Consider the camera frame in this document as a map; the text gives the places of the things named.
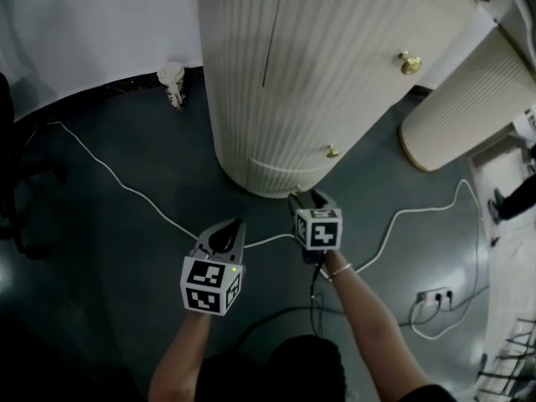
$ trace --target cream cabinet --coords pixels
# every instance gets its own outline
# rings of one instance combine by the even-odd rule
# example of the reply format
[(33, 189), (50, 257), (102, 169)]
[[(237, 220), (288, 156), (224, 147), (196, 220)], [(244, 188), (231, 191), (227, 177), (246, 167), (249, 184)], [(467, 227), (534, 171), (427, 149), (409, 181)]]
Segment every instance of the cream cabinet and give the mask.
[(418, 82), (476, 6), (474, 0), (198, 0), (222, 168), (270, 198), (313, 187)]

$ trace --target gold knob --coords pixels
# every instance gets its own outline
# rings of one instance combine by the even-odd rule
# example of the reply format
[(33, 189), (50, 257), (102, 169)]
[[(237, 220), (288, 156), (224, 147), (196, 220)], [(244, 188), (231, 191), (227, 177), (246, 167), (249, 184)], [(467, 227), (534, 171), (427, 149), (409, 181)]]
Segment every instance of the gold knob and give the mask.
[(341, 154), (341, 151), (335, 148), (333, 144), (330, 144), (327, 147), (327, 157), (338, 157)]
[(422, 66), (422, 59), (419, 57), (412, 57), (407, 50), (400, 54), (399, 58), (404, 61), (400, 70), (405, 75), (417, 73)]

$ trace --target chair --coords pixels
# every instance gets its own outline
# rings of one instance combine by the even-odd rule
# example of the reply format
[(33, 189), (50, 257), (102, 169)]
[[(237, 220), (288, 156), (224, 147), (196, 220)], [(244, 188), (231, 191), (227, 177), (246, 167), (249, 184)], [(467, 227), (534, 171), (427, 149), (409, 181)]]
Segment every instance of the chair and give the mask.
[(0, 214), (9, 219), (9, 228), (0, 226), (0, 240), (13, 237), (19, 253), (29, 259), (38, 259), (41, 249), (24, 245), (15, 206), (14, 189), (18, 182), (35, 174), (52, 171), (57, 179), (65, 179), (65, 170), (49, 160), (21, 164), (24, 148), (32, 131), (15, 129), (13, 102), (9, 95), (9, 83), (0, 73)]

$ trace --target bracelet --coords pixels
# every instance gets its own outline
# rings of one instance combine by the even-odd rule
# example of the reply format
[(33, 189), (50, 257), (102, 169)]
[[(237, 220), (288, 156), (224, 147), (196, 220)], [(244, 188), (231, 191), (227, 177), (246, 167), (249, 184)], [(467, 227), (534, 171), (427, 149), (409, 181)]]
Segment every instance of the bracelet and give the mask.
[(348, 268), (352, 268), (353, 267), (353, 264), (351, 264), (350, 262), (348, 262), (345, 266), (341, 266), (338, 270), (336, 270), (333, 274), (331, 274), (329, 276), (329, 280), (333, 280), (333, 277), (336, 276), (337, 274), (347, 270)]

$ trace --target electrical outlet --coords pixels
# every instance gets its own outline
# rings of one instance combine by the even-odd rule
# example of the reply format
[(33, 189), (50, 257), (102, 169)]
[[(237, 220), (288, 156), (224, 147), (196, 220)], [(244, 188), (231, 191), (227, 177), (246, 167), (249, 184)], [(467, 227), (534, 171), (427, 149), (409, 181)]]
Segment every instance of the electrical outlet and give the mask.
[(453, 292), (450, 287), (440, 287), (439, 289), (431, 289), (429, 291), (420, 291), (417, 293), (417, 302), (422, 302), (426, 306), (449, 305), (452, 303)]

